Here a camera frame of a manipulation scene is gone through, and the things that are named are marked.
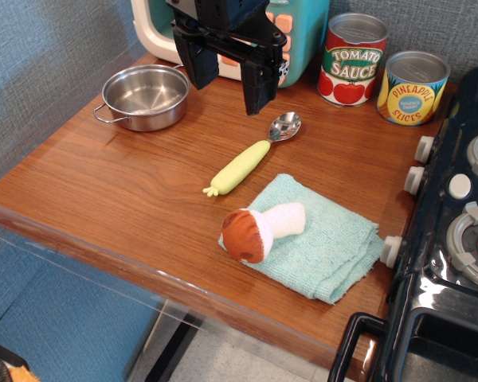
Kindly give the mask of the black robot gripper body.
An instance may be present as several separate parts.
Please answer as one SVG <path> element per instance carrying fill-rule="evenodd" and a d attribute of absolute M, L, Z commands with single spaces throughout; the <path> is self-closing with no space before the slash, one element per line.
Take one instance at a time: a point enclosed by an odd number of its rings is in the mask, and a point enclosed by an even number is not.
<path fill-rule="evenodd" d="M 207 46 L 217 55 L 241 63 L 243 54 L 281 51 L 287 38 L 267 17 L 268 1 L 168 1 L 173 28 L 206 33 Z"/>

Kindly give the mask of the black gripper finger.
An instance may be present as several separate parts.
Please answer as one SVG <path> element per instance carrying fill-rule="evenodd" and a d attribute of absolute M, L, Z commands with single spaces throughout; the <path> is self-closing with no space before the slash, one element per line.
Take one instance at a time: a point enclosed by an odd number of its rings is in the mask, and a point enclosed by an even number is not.
<path fill-rule="evenodd" d="M 257 115 L 276 98 L 281 51 L 272 54 L 247 51 L 241 58 L 241 82 L 247 115 Z"/>
<path fill-rule="evenodd" d="M 217 54 L 207 46 L 206 33 L 185 33 L 173 28 L 174 41 L 190 82 L 203 89 L 219 76 Z"/>

